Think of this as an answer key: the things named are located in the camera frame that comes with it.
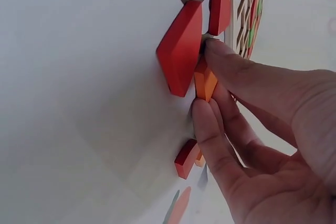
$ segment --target white surface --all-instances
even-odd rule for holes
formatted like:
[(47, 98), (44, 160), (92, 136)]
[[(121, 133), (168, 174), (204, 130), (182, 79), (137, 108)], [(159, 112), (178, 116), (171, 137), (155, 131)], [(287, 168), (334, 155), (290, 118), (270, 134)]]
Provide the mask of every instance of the white surface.
[[(191, 135), (194, 90), (185, 99), (169, 95), (155, 49), (181, 1), (0, 6), (1, 223), (163, 221), (176, 190), (188, 184), (172, 161)], [(336, 38), (327, 33), (334, 0), (265, 6), (254, 60), (335, 68)], [(247, 117), (267, 144), (292, 152)], [(213, 180), (206, 193), (197, 223), (229, 223)]]

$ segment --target pattern block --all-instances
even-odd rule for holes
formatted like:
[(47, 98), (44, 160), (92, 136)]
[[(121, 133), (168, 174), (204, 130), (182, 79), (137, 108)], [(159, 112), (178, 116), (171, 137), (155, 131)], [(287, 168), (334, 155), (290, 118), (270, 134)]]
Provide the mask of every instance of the pattern block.
[(182, 147), (175, 159), (175, 168), (180, 178), (187, 179), (200, 152), (195, 139), (190, 139)]
[(159, 44), (156, 54), (172, 94), (185, 97), (198, 61), (202, 3), (188, 1)]
[(204, 159), (203, 153), (200, 151), (200, 153), (198, 154), (195, 160), (195, 165), (197, 165), (198, 167), (203, 167), (204, 164), (205, 164), (205, 159)]
[(230, 0), (211, 0), (209, 33), (218, 36), (229, 26), (231, 19)]
[(196, 96), (209, 101), (217, 85), (217, 78), (208, 68), (205, 58), (202, 57), (195, 69)]

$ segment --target wooden piece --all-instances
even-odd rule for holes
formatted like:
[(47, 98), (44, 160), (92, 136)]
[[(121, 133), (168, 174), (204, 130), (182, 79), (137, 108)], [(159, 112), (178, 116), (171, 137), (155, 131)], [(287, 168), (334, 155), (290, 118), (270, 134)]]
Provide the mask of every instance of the wooden piece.
[(175, 159), (175, 167), (180, 178), (187, 179), (200, 152), (195, 139), (190, 139), (182, 147)]
[(184, 97), (193, 78), (202, 37), (202, 2), (188, 1), (159, 44), (156, 54), (171, 93)]
[(211, 0), (209, 33), (218, 36), (228, 27), (231, 19), (230, 0)]
[(250, 48), (252, 46), (255, 29), (256, 29), (256, 22), (254, 22), (254, 24), (253, 24), (253, 26), (252, 26), (252, 28), (250, 30), (249, 36), (248, 36), (248, 44), (247, 44), (248, 48)]
[(197, 165), (198, 167), (203, 167), (204, 164), (205, 164), (205, 159), (204, 159), (203, 153), (200, 151), (200, 153), (198, 154), (195, 160), (195, 165)]
[(196, 96), (209, 101), (217, 85), (217, 78), (208, 68), (205, 58), (202, 57), (195, 69)]
[(253, 0), (251, 6), (251, 18), (250, 18), (250, 28), (252, 29), (253, 24), (255, 23), (255, 18), (257, 14), (257, 0)]

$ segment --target knuckle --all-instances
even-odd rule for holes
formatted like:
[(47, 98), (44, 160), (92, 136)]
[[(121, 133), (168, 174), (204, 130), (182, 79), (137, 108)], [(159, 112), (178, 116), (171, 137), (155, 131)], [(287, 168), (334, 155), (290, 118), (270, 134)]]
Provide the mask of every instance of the knuckle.
[(235, 163), (236, 161), (231, 156), (223, 156), (218, 159), (214, 164), (210, 167), (210, 170), (214, 176), (222, 174), (225, 171), (227, 165), (231, 163)]
[(234, 78), (240, 85), (250, 83), (252, 81), (252, 73), (258, 66), (257, 63), (249, 60), (242, 60), (241, 64), (234, 69)]

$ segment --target red rectangular block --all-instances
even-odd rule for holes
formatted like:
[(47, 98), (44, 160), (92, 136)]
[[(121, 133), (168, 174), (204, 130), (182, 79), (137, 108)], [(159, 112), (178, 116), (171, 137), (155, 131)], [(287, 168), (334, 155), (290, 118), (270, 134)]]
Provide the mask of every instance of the red rectangular block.
[(187, 179), (200, 152), (195, 139), (190, 139), (182, 147), (175, 159), (175, 168), (180, 178)]
[(218, 36), (229, 26), (231, 0), (211, 0), (209, 33)]
[(186, 95), (197, 65), (201, 39), (202, 3), (188, 1), (156, 50), (172, 94)]

